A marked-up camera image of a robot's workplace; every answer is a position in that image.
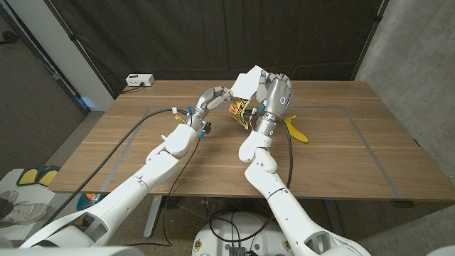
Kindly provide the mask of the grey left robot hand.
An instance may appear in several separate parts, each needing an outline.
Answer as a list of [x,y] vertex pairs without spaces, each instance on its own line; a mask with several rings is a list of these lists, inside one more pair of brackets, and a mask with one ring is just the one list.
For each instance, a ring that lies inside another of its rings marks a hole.
[[204,120],[207,113],[219,107],[224,102],[229,102],[233,99],[233,91],[224,86],[209,87],[199,97],[196,106],[193,108],[191,119]]

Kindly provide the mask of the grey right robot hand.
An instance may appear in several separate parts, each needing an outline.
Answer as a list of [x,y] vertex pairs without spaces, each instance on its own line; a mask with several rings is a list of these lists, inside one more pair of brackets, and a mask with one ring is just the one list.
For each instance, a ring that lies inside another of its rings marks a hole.
[[262,72],[256,99],[261,104],[259,112],[268,112],[276,117],[282,117],[292,99],[292,84],[285,74]]

